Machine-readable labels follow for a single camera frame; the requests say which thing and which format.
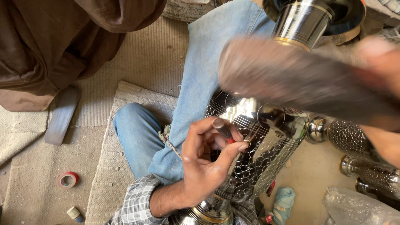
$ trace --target red tape roll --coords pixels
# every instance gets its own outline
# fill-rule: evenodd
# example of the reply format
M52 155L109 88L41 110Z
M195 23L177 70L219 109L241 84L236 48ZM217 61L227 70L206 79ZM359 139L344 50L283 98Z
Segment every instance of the red tape roll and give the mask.
M76 172L66 172L58 178L58 186L62 189L70 189L78 181L78 174Z

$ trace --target white mat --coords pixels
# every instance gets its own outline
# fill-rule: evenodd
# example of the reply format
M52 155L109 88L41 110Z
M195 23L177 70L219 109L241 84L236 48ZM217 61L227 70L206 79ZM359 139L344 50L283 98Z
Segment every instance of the white mat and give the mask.
M156 93L121 81L114 97L100 161L90 190L86 225L102 225L123 204L126 189L135 181L114 132L112 122L117 110L131 102L143 104L160 120L170 122L177 98Z
M0 106L0 165L46 131L49 111L8 112Z

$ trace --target shirt sleeve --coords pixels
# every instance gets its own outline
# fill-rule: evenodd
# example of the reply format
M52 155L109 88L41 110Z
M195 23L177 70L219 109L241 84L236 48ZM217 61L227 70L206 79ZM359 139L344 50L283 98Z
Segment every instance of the shirt sleeve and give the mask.
M166 217L156 218L150 212L153 191L163 183L153 174L144 176L128 187L124 204L104 225L161 225Z
M258 225L256 208L252 202L232 202L232 212L235 225Z

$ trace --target hammer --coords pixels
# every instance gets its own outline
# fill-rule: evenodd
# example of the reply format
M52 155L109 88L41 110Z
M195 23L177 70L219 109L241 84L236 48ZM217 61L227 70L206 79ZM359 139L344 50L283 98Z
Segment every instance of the hammer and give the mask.
M226 92L400 132L400 100L380 76L263 38L236 38L223 49Z

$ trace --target jeans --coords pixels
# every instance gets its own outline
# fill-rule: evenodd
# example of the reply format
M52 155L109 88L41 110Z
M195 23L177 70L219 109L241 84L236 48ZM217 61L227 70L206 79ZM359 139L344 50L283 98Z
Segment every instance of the jeans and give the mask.
M204 118L218 87L218 61L224 45L234 36L269 38L274 26L264 11L250 0L223 4L188 25L188 52L169 139L178 152L190 124ZM115 115L114 127L136 178L148 174L144 172L147 168L166 184L183 178L181 159L168 144L156 140L160 125L144 107L138 104L122 107Z

